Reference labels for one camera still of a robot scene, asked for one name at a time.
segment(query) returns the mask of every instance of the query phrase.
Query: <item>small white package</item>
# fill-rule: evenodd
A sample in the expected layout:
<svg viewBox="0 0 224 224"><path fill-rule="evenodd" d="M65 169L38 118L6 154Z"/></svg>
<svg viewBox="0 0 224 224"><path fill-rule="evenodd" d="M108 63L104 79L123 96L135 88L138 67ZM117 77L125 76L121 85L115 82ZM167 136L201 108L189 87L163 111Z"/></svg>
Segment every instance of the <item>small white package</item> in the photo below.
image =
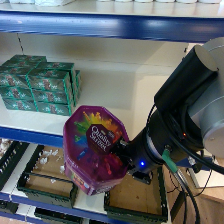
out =
<svg viewBox="0 0 224 224"><path fill-rule="evenodd" d="M0 3L8 3L9 0L0 0Z"/></svg>
<svg viewBox="0 0 224 224"><path fill-rule="evenodd" d="M35 5L38 6L60 6L66 5L74 0L35 0Z"/></svg>
<svg viewBox="0 0 224 224"><path fill-rule="evenodd" d="M35 0L9 0L10 3L12 4L17 4L17 3L21 3L21 4L34 4Z"/></svg>

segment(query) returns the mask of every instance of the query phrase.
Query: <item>green packaging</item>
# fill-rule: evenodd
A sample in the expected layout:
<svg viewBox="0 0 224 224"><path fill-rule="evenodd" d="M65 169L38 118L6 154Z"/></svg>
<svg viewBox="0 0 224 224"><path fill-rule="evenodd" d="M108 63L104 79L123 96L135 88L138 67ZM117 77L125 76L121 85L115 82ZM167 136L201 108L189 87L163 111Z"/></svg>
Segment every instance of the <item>green packaging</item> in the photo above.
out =
<svg viewBox="0 0 224 224"><path fill-rule="evenodd" d="M69 73L66 71L33 69L27 78L32 89L67 93L71 88Z"/></svg>
<svg viewBox="0 0 224 224"><path fill-rule="evenodd" d="M30 89L24 89L20 87L1 87L0 95L2 98L21 99L21 100L33 100L33 96Z"/></svg>
<svg viewBox="0 0 224 224"><path fill-rule="evenodd" d="M8 60L2 66L12 68L36 68L40 62Z"/></svg>
<svg viewBox="0 0 224 224"><path fill-rule="evenodd" d="M21 55L16 54L10 60L12 61L30 61L30 62L46 62L46 56L35 56L35 55Z"/></svg>
<svg viewBox="0 0 224 224"><path fill-rule="evenodd" d="M0 86L17 86L29 88L26 80L31 68L0 67Z"/></svg>
<svg viewBox="0 0 224 224"><path fill-rule="evenodd" d="M49 70L61 70L67 71L70 75L70 82L76 82L76 72L74 63L65 62L40 62L37 66L38 69L49 69Z"/></svg>
<svg viewBox="0 0 224 224"><path fill-rule="evenodd" d="M8 110L37 111L33 100L15 100L3 98L3 101Z"/></svg>
<svg viewBox="0 0 224 224"><path fill-rule="evenodd" d="M37 110L43 113L71 116L75 111L74 102L70 104L54 104L54 103L43 103L36 101Z"/></svg>
<svg viewBox="0 0 224 224"><path fill-rule="evenodd" d="M69 104L73 101L73 95L71 88L67 90L67 93L64 91L43 91L32 89L33 98L35 101L41 101L45 103L60 103L60 104Z"/></svg>

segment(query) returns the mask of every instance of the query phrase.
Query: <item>product packaging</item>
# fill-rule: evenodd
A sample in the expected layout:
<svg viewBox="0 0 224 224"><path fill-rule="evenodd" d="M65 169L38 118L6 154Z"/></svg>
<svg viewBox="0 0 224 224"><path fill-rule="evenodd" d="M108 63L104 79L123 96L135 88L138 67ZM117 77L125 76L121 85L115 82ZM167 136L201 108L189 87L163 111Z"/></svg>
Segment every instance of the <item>product packaging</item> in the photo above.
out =
<svg viewBox="0 0 224 224"><path fill-rule="evenodd" d="M71 89L69 73L66 71L33 69L27 78L32 89L65 93Z"/></svg>
<svg viewBox="0 0 224 224"><path fill-rule="evenodd" d="M47 70L59 70L69 72L70 83L72 85L72 91L74 93L74 85L76 84L76 71L74 63L64 63L64 62L40 62L37 66L38 69Z"/></svg>
<svg viewBox="0 0 224 224"><path fill-rule="evenodd" d="M20 87L1 87L0 95L2 98L14 98L21 100L33 100L33 96L30 89L24 89Z"/></svg>
<svg viewBox="0 0 224 224"><path fill-rule="evenodd" d="M46 62L47 59L46 59L46 56L16 54L10 59L10 61Z"/></svg>
<svg viewBox="0 0 224 224"><path fill-rule="evenodd" d="M43 91L32 89L33 98L35 101L45 102L45 103L60 103L60 104L69 104L73 101L72 90L67 89L65 91Z"/></svg>
<svg viewBox="0 0 224 224"><path fill-rule="evenodd" d="M12 68L36 68L36 66L40 62L35 61L15 61L15 60L8 60L2 64L3 67L12 67Z"/></svg>
<svg viewBox="0 0 224 224"><path fill-rule="evenodd" d="M33 100L16 100L3 98L3 102L8 110L37 111Z"/></svg>
<svg viewBox="0 0 224 224"><path fill-rule="evenodd" d="M35 103L37 106L37 110L43 113L71 116L75 111L73 101L71 101L69 104L43 103L37 101Z"/></svg>
<svg viewBox="0 0 224 224"><path fill-rule="evenodd" d="M111 150L123 137L124 125L103 107L81 106L67 120L63 132L65 174L87 195L119 184L127 164Z"/></svg>
<svg viewBox="0 0 224 224"><path fill-rule="evenodd" d="M32 68L0 67L0 86L17 86L29 88L26 80L27 74Z"/></svg>

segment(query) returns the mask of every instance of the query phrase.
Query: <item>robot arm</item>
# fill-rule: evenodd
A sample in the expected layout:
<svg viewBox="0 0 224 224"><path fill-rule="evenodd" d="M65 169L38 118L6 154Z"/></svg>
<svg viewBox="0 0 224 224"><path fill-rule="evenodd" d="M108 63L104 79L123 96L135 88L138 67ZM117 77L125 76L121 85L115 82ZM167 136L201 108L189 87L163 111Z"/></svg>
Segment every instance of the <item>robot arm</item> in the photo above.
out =
<svg viewBox="0 0 224 224"><path fill-rule="evenodd" d="M218 38L196 45L157 92L157 110L126 146L133 176L164 164L166 147L174 162L195 155L203 160L196 154L203 148L224 157L223 43L224 38ZM221 169L214 164L211 168Z"/></svg>

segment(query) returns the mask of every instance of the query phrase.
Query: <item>colorful label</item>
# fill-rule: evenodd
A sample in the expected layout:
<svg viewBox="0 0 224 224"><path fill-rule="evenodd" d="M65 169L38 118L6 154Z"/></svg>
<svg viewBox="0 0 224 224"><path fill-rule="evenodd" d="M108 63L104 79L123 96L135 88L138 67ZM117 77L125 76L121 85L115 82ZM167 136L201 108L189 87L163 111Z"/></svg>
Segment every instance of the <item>colorful label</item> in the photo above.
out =
<svg viewBox="0 0 224 224"><path fill-rule="evenodd" d="M109 154L110 149L113 147L115 135L103 125L95 124L89 127L86 137L89 148L99 154Z"/></svg>

